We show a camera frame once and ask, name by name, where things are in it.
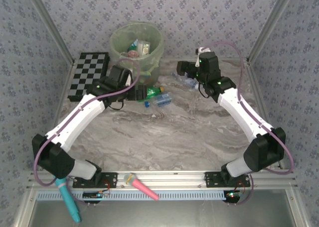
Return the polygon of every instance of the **black and white checkerboard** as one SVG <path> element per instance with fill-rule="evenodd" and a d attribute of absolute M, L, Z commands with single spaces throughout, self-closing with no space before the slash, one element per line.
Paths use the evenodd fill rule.
<path fill-rule="evenodd" d="M 79 102 L 88 87 L 101 77 L 106 76 L 110 61 L 109 53 L 81 53 L 72 80 L 68 99 Z"/>

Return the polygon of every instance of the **marble surface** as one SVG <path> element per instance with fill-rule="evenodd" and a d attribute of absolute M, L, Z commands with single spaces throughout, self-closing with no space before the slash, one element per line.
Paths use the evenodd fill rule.
<path fill-rule="evenodd" d="M 122 110 L 106 109 L 75 140 L 69 154 L 107 170 L 220 170 L 241 156 L 248 140 L 230 114 L 213 99 L 190 91 L 170 75 L 177 61 L 161 61 L 158 86 L 172 96 L 158 108 L 126 101 Z M 220 61 L 222 75 L 239 82 L 237 61 Z M 245 76 L 242 95 L 256 109 Z M 62 120 L 77 103 L 64 99 Z"/>

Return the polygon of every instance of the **transparent plastic bin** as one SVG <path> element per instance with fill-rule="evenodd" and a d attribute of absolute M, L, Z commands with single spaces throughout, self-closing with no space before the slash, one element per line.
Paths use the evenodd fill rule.
<path fill-rule="evenodd" d="M 116 61 L 123 57 L 120 53 L 127 52 L 127 49 L 136 39 L 151 43 L 150 54 L 134 58 L 134 60 L 139 63 L 141 68 L 138 84 L 152 87 L 159 79 L 159 62 L 164 53 L 163 36 L 155 25 L 147 22 L 132 21 L 117 29 L 110 38 L 110 58 L 111 61 Z M 133 68 L 133 76 L 136 76 L 137 73 L 132 62 L 122 61 L 121 65 L 129 69 Z"/>

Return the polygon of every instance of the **black cable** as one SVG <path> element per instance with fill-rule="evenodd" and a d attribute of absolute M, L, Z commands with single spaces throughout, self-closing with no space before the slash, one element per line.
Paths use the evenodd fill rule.
<path fill-rule="evenodd" d="M 111 109 L 115 110 L 115 111 L 119 111 L 119 110 L 121 110 L 121 109 L 124 107 L 124 101 L 122 101 L 122 106 L 121 106 L 121 108 L 119 108 L 119 109 L 113 108 L 113 107 L 111 107 L 111 105 L 109 105 L 109 107 L 110 107 Z"/>
<path fill-rule="evenodd" d="M 208 84 L 207 78 L 208 78 L 208 74 L 206 74 L 206 76 L 205 76 L 205 84 L 206 85 Z"/>
<path fill-rule="evenodd" d="M 200 92 L 200 94 L 204 97 L 204 98 L 209 98 L 209 95 L 207 95 L 207 97 L 205 97 L 204 96 L 204 94 L 201 92 L 201 90 L 200 90 L 200 83 L 198 83 L 198 90 L 199 90 L 199 92 Z"/>

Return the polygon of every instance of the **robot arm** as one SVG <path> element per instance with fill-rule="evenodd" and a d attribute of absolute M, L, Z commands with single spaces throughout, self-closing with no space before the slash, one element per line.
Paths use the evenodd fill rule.
<path fill-rule="evenodd" d="M 196 53 L 198 54 L 196 63 L 179 61 L 177 73 L 182 76 L 187 73 L 189 78 L 196 78 L 203 86 L 207 97 L 212 97 L 231 114 L 250 142 L 242 157 L 222 166 L 221 175 L 224 181 L 231 182 L 242 174 L 260 171 L 283 159 L 283 148 L 261 128 L 261 125 L 271 130 L 282 142 L 286 139 L 285 132 L 281 128 L 274 129 L 264 121 L 241 96 L 240 101 L 261 122 L 261 125 L 245 112 L 238 101 L 236 85 L 228 77 L 221 76 L 218 58 L 214 52 L 199 48 Z"/>
<path fill-rule="evenodd" d="M 98 182 L 101 168 L 87 160 L 73 159 L 67 153 L 85 127 L 111 103 L 123 102 L 124 100 L 142 100 L 146 97 L 146 86 L 137 86 L 115 96 L 97 99 L 98 96 L 120 91 L 131 82 L 131 71 L 115 65 L 109 76 L 103 77 L 91 85 L 77 107 L 57 127 L 45 136 L 37 134 L 33 138 L 32 147 L 34 156 L 36 156 L 40 147 L 50 137 L 56 135 L 42 151 L 38 165 L 59 179 L 74 176 Z"/>

